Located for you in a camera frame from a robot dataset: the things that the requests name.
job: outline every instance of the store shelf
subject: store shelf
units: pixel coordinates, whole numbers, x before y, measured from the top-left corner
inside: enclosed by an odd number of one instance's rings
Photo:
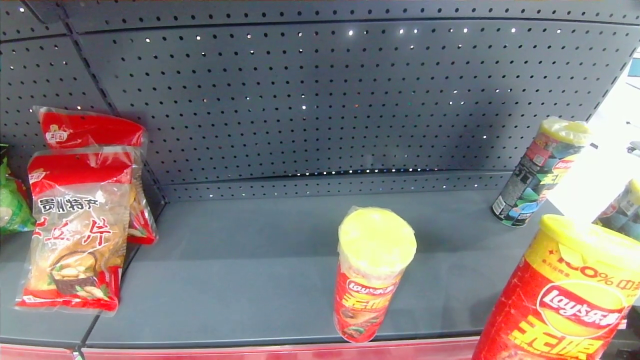
[[[215,200],[167,205],[161,238],[127,270],[118,313],[94,348],[341,342],[333,327],[337,228],[351,206],[390,208],[418,253],[377,340],[479,333],[537,229],[489,212],[497,190]]]
[[[95,316],[13,308],[30,244],[31,232],[3,236],[0,240],[0,343],[75,347]]]

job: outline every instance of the basket illustration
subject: basket illustration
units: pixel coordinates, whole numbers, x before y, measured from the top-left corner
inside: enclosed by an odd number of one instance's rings
[[[97,273],[97,263],[98,263],[98,258],[97,256],[92,253],[92,252],[84,252],[84,251],[72,251],[72,252],[68,252],[62,256],[60,256],[55,263],[53,263],[53,269],[55,269],[59,264],[60,261],[62,261],[62,259],[64,259],[65,257],[69,256],[69,255],[73,255],[73,254],[89,254],[93,257],[93,275],[92,276],[88,276],[88,277],[76,277],[76,278],[67,278],[67,279],[57,279],[53,273],[54,271],[51,270],[49,273],[51,275],[51,279],[53,280],[53,283],[56,285],[56,288],[58,289],[58,291],[61,294],[64,295],[71,295],[71,294],[75,294],[78,292],[77,287],[80,288],[84,288],[85,286],[96,286],[98,284],[98,281],[95,278],[95,274]]]

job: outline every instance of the lay's label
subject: lay's label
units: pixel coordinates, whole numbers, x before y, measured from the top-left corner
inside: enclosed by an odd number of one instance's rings
[[[539,231],[504,288],[472,360],[597,360],[640,293],[640,272],[585,261]]]

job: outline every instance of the green snack bag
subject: green snack bag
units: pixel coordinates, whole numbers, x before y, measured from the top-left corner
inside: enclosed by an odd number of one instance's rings
[[[33,230],[35,219],[19,191],[22,183],[9,176],[9,173],[6,158],[3,158],[0,163],[0,234]]]

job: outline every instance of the lay's logo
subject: lay's logo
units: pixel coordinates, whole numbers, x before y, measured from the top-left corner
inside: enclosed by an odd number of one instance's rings
[[[571,282],[564,282],[570,287]],[[564,283],[550,284],[538,297],[538,310],[549,326],[561,334],[574,337],[592,337],[601,334],[623,318],[626,310],[623,299],[619,308],[609,309],[598,306],[565,288]],[[593,294],[618,297],[612,290],[594,285]]]
[[[554,165],[553,171],[555,172],[556,170],[569,170],[573,166],[573,159],[570,159],[570,158],[565,158],[558,161]]]
[[[392,293],[393,290],[396,288],[396,284],[387,286],[386,288],[374,288],[372,286],[366,286],[366,285],[360,284],[357,281],[349,279],[347,280],[347,288],[361,295],[380,296],[380,295],[386,295],[386,294]]]

